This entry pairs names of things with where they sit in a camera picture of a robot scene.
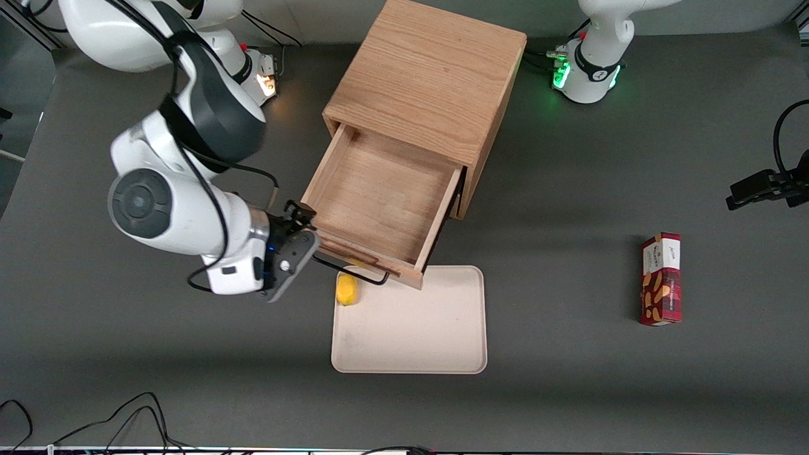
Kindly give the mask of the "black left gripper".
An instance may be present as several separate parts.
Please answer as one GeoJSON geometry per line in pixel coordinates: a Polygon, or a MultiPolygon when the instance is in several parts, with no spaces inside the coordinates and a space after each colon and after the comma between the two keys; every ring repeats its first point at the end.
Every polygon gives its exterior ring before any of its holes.
{"type": "Polygon", "coordinates": [[[728,210],[738,210],[751,203],[783,198],[786,198],[789,208],[807,203],[808,155],[809,150],[806,149],[797,166],[786,172],[786,179],[781,173],[764,169],[734,183],[730,187],[731,195],[726,198],[726,207],[728,210]]]}

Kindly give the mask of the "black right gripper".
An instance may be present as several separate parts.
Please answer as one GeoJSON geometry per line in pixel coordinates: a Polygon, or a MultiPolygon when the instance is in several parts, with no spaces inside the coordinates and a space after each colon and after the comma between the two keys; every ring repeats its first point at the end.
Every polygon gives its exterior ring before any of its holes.
{"type": "Polygon", "coordinates": [[[265,248],[265,261],[274,261],[275,256],[286,244],[288,233],[313,229],[312,219],[316,211],[309,205],[295,200],[288,200],[285,205],[285,217],[269,215],[269,236],[265,248]]]}

